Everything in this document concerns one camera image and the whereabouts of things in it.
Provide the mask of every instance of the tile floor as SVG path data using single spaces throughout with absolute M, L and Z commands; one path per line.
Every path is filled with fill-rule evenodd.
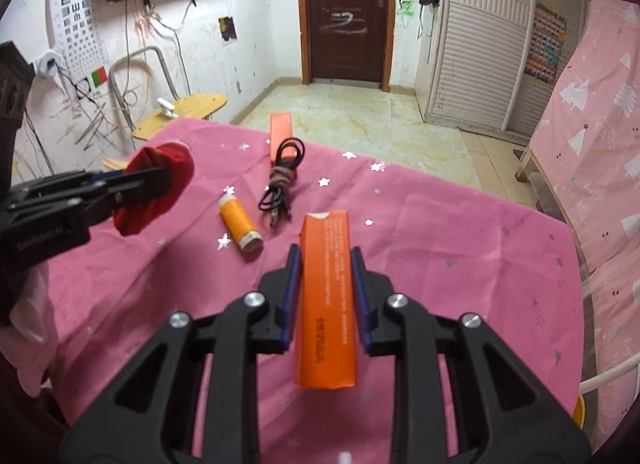
M 347 86 L 278 86 L 241 123 L 267 131 L 269 116 L 291 112 L 296 136 L 369 155 L 535 208 L 529 183 L 513 174 L 520 148 L 423 123 L 413 96 Z

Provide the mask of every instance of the silver screw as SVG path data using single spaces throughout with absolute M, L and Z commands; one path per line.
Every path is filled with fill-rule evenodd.
M 394 309 L 402 309 L 409 303 L 409 299 L 404 294 L 392 294 L 386 299 L 386 302 Z
M 169 316 L 169 325 L 174 329 L 181 329 L 189 324 L 190 318 L 186 312 L 174 312 Z
M 244 304 L 249 307 L 260 307 L 264 300 L 264 294 L 261 292 L 250 292 L 244 296 Z
M 477 329 L 482 325 L 482 318 L 473 312 L 467 312 L 462 317 L 462 325 L 468 329 Z

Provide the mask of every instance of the orange thread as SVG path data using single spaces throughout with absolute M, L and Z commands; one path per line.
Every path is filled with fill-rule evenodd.
M 225 195 L 218 205 L 226 228 L 242 251 L 250 253 L 262 246 L 262 235 L 236 197 Z

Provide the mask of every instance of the white wardrobe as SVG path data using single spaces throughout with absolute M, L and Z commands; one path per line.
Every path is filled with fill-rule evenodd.
M 531 136 L 553 89 L 524 75 L 538 2 L 567 19 L 557 79 L 583 32 L 588 0 L 442 0 L 418 61 L 424 118 Z

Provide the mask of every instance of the orange rectangular box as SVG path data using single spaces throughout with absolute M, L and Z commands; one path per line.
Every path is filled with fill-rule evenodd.
M 293 137 L 293 125 L 291 124 L 291 114 L 289 112 L 281 112 L 279 114 L 271 114 L 271 165 L 276 162 L 278 148 L 285 139 Z M 296 157 L 296 151 L 293 148 L 285 148 L 282 152 L 283 160 L 293 160 Z
M 300 233 L 302 282 L 296 384 L 356 385 L 355 318 L 346 211 L 308 214 Z

